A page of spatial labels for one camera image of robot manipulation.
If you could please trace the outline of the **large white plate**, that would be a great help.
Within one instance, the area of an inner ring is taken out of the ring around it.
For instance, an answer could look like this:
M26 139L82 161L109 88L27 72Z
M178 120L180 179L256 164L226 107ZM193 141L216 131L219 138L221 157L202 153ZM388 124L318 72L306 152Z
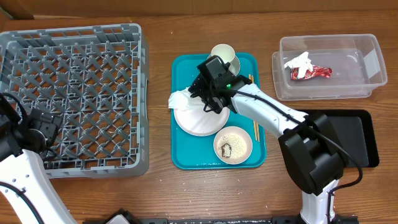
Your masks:
M230 114L228 108L223 108L220 114L214 111L205 112L203 108L194 110L174 110L177 124L188 134L194 136L209 136L217 133L227 122Z

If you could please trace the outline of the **small pink bowl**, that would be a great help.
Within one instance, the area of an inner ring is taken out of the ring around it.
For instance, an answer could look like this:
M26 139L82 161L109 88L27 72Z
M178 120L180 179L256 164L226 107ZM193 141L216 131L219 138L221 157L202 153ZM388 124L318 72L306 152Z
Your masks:
M242 164L252 153L252 139L244 129L228 126L216 134L213 148L221 161L231 165Z

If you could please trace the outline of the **brown food scrap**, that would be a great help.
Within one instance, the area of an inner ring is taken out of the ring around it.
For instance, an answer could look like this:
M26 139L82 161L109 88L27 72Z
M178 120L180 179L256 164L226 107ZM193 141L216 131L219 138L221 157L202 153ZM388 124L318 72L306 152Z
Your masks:
M231 157L231 151L232 151L232 147L228 143L225 143L221 146L221 156L222 157L225 157L225 158Z

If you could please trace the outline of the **small white tissue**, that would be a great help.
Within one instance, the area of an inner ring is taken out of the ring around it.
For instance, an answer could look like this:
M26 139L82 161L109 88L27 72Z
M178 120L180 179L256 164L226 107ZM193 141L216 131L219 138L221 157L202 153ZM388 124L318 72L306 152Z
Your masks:
M308 70L310 72L313 71L313 65L311 64L311 60L309 59L308 55L308 52L300 54L292 60L284 63L284 68L289 67L291 69L292 77L303 79Z

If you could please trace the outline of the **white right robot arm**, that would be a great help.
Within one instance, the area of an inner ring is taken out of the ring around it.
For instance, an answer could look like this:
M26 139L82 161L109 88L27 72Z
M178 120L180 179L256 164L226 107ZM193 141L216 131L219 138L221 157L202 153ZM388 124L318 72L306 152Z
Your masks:
M360 183L363 170L343 149L328 117L283 105L248 77L230 72L219 56L208 57L197 69L188 90L204 102L205 112L229 108L277 138L287 172L302 190L298 223L343 223L333 211L335 192Z

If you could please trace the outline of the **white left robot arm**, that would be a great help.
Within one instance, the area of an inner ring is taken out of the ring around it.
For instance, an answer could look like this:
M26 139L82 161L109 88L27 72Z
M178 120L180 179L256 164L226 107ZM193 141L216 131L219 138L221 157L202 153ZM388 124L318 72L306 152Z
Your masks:
M16 111L1 94L1 193L22 223L74 223L44 169L56 157L52 149L62 127L59 116L20 102Z

